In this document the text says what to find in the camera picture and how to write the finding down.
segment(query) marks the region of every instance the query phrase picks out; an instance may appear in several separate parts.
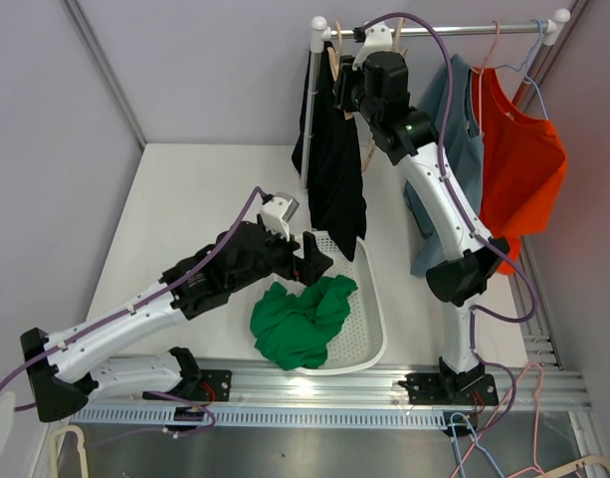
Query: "perforated basket bottom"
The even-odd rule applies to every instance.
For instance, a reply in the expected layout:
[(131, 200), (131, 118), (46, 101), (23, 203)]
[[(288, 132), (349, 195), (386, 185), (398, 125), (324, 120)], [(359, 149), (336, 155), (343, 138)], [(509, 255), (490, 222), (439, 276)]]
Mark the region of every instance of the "perforated basket bottom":
[[(328, 359), (317, 369), (299, 368), (309, 374), (333, 374), (355, 371), (374, 364), (383, 354), (384, 327), (371, 275), (364, 243), (358, 241), (355, 259), (349, 262), (335, 243), (324, 232), (316, 232), (317, 246), (323, 254), (333, 259), (333, 266), (325, 276), (344, 275), (353, 279), (358, 287), (349, 297), (351, 312), (344, 321), (341, 332), (327, 345)], [(283, 282), (289, 292), (299, 294), (302, 284)]]

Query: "blue hanger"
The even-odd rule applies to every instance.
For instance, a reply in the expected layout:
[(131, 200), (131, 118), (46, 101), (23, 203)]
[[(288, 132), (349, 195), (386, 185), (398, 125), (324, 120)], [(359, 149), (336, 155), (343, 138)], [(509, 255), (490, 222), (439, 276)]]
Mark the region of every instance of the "blue hanger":
[(539, 35), (536, 39), (536, 42), (534, 42), (534, 45), (532, 45), (530, 47), (530, 49), (527, 52), (527, 56), (525, 57), (525, 61), (523, 63), (521, 63), (521, 65), (517, 67), (514, 67), (513, 65), (501, 65), (499, 67), (496, 67), (495, 70), (499, 70), (501, 68), (510, 68), (511, 70), (514, 70), (516, 72), (520, 72), (523, 67), (525, 67), (525, 79), (528, 80), (533, 86), (534, 89), (536, 90), (536, 94), (539, 96), (539, 101), (541, 102), (541, 108), (543, 110), (543, 116), (545, 117), (546, 120), (548, 120), (547, 117), (547, 109), (545, 108), (545, 103), (543, 102), (543, 95), (541, 94), (541, 89), (539, 88), (539, 85), (536, 83), (535, 80), (533, 80), (529, 74), (527, 73), (528, 69), (530, 68), (530, 65), (532, 64), (532, 56), (534, 55), (534, 51), (536, 50), (536, 47), (539, 46), (539, 44), (541, 43), (541, 40), (543, 40), (543, 24), (541, 23), (540, 20), (534, 20), (536, 22), (536, 25), (539, 27)]
[(460, 452), (460, 445), (459, 445), (459, 443), (457, 441), (457, 433), (455, 432), (455, 427), (457, 426), (457, 424), (453, 421), (453, 419), (456, 416), (461, 416), (464, 419), (464, 421), (468, 425), (468, 428), (469, 428), (471, 434), (473, 435), (473, 440), (475, 441), (475, 445), (477, 445), (477, 447), (488, 457), (489, 461), (491, 462), (491, 464), (495, 468), (495, 471), (497, 471), (497, 473), (502, 478), (506, 478), (506, 475), (504, 473), (502, 473), (502, 470), (500, 470), (500, 467), (498, 466), (497, 462), (493, 458), (493, 455), (491, 455), (491, 452), (488, 451), (486, 448), (484, 448), (480, 444), (480, 441), (479, 441), (480, 439), (477, 436), (477, 432), (475, 431), (475, 427), (471, 424), (471, 422), (466, 417), (466, 415), (464, 415), (463, 413), (460, 413), (458, 411), (458, 412), (453, 413), (451, 415), (451, 427), (453, 428), (453, 438), (454, 438), (454, 442), (455, 442), (455, 450), (457, 451), (457, 461), (458, 461), (458, 464), (460, 465), (460, 472), (462, 474), (462, 478), (466, 478), (466, 472), (464, 471), (464, 463), (462, 463), (462, 453)]

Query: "pink hanger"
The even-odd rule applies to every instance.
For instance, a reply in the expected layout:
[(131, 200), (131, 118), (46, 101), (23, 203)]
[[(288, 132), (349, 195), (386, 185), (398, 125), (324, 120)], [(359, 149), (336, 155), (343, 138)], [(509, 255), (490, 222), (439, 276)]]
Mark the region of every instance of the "pink hanger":
[(488, 54), (486, 55), (486, 57), (484, 58), (484, 61), (482, 62), (481, 70), (479, 72), (477, 72), (477, 71), (475, 71), (475, 69), (473, 69), (473, 71), (475, 71), (475, 73), (477, 73), (480, 76), (477, 100), (478, 100), (479, 124), (480, 124), (480, 134), (481, 135), (484, 134), (484, 130), (482, 129), (482, 77), (484, 75), (484, 68), (486, 67), (486, 63), (491, 58), (491, 55), (493, 54), (493, 51), (495, 50), (495, 47), (497, 46), (497, 43), (499, 42), (500, 31), (501, 31), (500, 22), (498, 22), (497, 20), (493, 20), (493, 23), (495, 24), (495, 29), (496, 29), (495, 40), (493, 41), (493, 45), (489, 49)]

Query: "floor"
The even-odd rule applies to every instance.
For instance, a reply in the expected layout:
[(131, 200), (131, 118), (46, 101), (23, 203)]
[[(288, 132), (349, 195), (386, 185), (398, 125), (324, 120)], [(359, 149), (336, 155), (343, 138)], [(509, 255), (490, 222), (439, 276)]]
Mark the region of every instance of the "floor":
[[(514, 412), (483, 439), (507, 476), (531, 464), (533, 424), (532, 413)], [(131, 429), (81, 427), (88, 446)], [(462, 452), (469, 444), (460, 439)], [(76, 454), (69, 436), (60, 476), (80, 476)], [(541, 415), (538, 455), (544, 469), (579, 456), (566, 413)], [(453, 445), (441, 431), (217, 427), (178, 441), (160, 433), (137, 434), (89, 452), (92, 478), (449, 477), (455, 465)], [(466, 462), (466, 472), (496, 476), (479, 452)]]

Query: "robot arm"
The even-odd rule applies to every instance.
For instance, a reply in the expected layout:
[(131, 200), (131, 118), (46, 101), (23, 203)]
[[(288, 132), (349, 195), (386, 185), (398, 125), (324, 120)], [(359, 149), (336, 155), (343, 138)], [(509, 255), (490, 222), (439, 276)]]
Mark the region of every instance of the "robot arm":
[[(268, 196), (257, 223), (242, 222), (225, 247), (200, 272), (161, 295), (157, 293), (194, 268), (211, 253), (214, 245), (163, 272), (158, 282), (122, 307), (84, 325), (49, 335), (39, 329), (26, 332), (21, 337), (26, 360), (54, 346), (59, 348), (28, 369), (40, 420), (69, 416), (94, 398), (144, 390), (187, 397), (201, 377), (189, 350), (175, 348), (156, 357), (109, 357), (157, 331), (184, 324), (227, 304), (233, 293), (271, 274), (307, 286), (314, 284), (332, 265), (332, 260), (319, 252), (314, 236), (308, 232), (303, 236), (304, 257), (294, 254), (300, 244), (290, 235), (289, 220), (298, 207), (286, 194)], [(224, 234), (218, 236), (217, 242)], [(134, 309), (132, 304), (149, 297), (154, 297), (151, 302)], [(126, 309), (131, 312), (66, 346), (66, 341), (80, 330)]]
[(359, 112), (369, 124), (375, 143), (412, 184), (439, 235), (446, 261), (427, 272), (433, 294), (444, 303), (445, 349), (440, 358), (440, 382), (453, 394), (484, 376), (470, 342), (469, 308), (486, 290), (488, 278), (501, 263), (480, 235), (503, 252), (505, 239), (494, 239), (473, 211), (451, 169), (444, 151), (446, 176), (467, 216), (476, 224), (470, 232), (442, 176), (438, 161), (438, 133), (427, 114), (409, 106), (408, 69), (401, 55), (390, 51), (390, 30), (379, 24), (361, 40), (356, 57), (340, 60), (334, 85), (336, 107)]

